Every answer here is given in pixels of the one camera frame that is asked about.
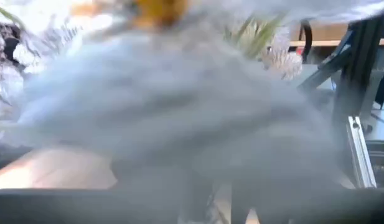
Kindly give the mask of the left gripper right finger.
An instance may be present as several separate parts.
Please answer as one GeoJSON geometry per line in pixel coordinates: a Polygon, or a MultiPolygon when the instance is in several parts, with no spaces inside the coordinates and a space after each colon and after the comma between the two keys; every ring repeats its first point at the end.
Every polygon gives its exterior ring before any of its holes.
{"type": "Polygon", "coordinates": [[[255,189],[232,188],[232,223],[246,223],[251,209],[260,223],[384,223],[384,188],[342,189],[306,200],[277,202],[255,189]]]}

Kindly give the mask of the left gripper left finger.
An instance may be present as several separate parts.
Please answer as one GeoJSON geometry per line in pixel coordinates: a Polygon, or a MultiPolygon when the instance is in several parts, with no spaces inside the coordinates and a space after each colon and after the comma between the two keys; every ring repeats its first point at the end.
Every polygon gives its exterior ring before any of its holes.
{"type": "Polygon", "coordinates": [[[109,224],[204,222],[212,191],[0,189],[0,224],[109,224]]]}

